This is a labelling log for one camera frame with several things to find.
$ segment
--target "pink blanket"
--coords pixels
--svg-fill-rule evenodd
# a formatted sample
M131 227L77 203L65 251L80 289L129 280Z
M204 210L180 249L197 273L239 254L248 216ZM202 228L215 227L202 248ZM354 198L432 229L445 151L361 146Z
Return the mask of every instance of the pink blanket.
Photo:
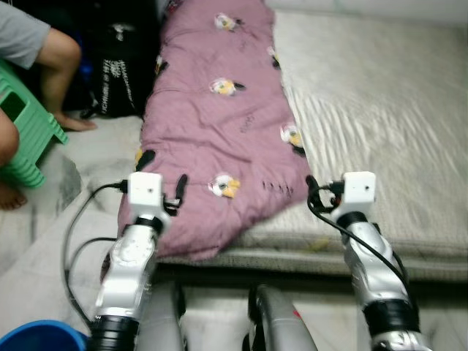
M182 173L189 185L160 238L162 257L213 257L256 222L306 199L306 159L281 134L294 119L269 48L273 20L261 0L185 0L169 18L161 52L168 65L142 131L142 149L156 157L143 170L165 177L168 196ZM132 220L124 197L119 228Z

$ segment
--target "green plastic stool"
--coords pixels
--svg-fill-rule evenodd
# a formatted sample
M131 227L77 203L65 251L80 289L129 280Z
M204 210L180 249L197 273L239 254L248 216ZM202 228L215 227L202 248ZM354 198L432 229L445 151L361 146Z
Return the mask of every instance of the green plastic stool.
M37 188L45 177L36 162L56 136L63 144L68 137L34 95L21 83L12 68L0 59L0 108L20 133L20 147L15 157L0 168L0 179Z

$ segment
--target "bare foot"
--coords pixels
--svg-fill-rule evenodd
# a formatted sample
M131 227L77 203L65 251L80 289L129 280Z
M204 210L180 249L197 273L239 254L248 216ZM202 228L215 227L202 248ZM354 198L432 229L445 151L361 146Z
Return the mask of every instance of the bare foot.
M83 119L74 119L66 116L62 112L53 114L62 128L73 130L75 132L84 132L86 130L93 130L97 128L97 125L91 121L84 121Z
M0 209L15 210L27 202L27 199L17 189L0 182Z

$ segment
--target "black cable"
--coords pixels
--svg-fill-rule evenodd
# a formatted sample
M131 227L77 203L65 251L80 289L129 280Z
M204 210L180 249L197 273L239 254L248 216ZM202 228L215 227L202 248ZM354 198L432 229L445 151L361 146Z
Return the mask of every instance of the black cable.
M393 253L393 256L396 259L396 262L400 265L400 268L402 269L403 273L400 273L400 271L391 263L389 260L387 260L384 256L382 256L376 249L374 249L372 246L367 244L364 240L360 239L357 237L354 233L350 232L349 230L343 228L341 225L338 225L337 223L329 220L328 218L322 216L322 214L318 211L315 210L314 206L312 205L312 198L316 195L318 195L320 190L329 190L328 186L321 186L320 188L316 188L307 198L307 207L309 207L309 210L318 218L324 221L325 223L329 224L333 228L339 230L341 234L345 234L349 238L357 241L360 245L364 246L366 249L368 249L372 254L374 254L375 257L377 257L379 260L382 261L397 277L400 279L401 283L403 284L404 288L407 291L408 298L411 301L411 304L413 305L413 308L415 311L418 313L419 308L418 305L416 304L415 299L412 297L412 294L410 293L410 287L408 286L407 282L407 271L403 267L403 262L401 261L400 257Z
M73 261L71 262L71 265L67 265L70 238L72 236L73 230L75 229L75 225L76 225L77 221L79 220L79 218L81 217L81 215L83 214L85 209L88 207L89 203L94 199L94 197L96 196L96 194L98 192L100 192L103 189L107 189L107 188L121 189L125 185L124 185L124 182L113 183L113 184L105 184L105 185L100 186L96 190L94 190L89 195L86 202L81 206L80 210L75 215L75 218L70 223L70 226L68 227L67 232L65 233L64 243L63 243L62 250L61 250L61 267L62 267L62 276L63 276L63 280L64 280L64 285L65 285L67 297L68 297L70 303L75 308L76 312L80 315L80 317L84 321L84 323L88 326L88 328L91 327L91 321L86 316L86 313L84 312L83 307L81 307L81 305L78 303L78 301L77 301L77 299L75 297L75 294L73 293L73 291L72 291L72 289L71 289L71 287L69 285L69 275L70 275L71 267L74 264L74 261L76 260L76 258L78 257L77 252L76 252L74 254L74 256L73 256ZM78 250L79 251L83 250L84 247L86 245L88 245L88 244L87 243L83 244Z

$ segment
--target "bed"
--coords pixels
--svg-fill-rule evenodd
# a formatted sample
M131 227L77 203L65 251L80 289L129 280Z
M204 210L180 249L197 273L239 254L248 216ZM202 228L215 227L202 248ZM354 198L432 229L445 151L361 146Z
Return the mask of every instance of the bed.
M180 8L189 3L186 0ZM306 171L319 182L345 171L376 173L377 203L371 219L401 255L410 276L466 281L468 108L463 29L282 10L275 16L274 47L282 69L278 79L301 132L309 162ZM167 26L172 20L169 17ZM244 18L239 25L254 20ZM150 120L147 116L145 125L153 123ZM143 145L148 138L143 127ZM297 167L294 182L300 186L303 164L294 160L289 165ZM160 166L150 169L158 170ZM299 188L291 201L238 225L236 235L208 254L187 258L178 252L163 255L162 261L348 274L340 235L309 213L304 191ZM129 221L127 211L124 208L119 215L121 228ZM197 245L196 237L190 240L186 247Z

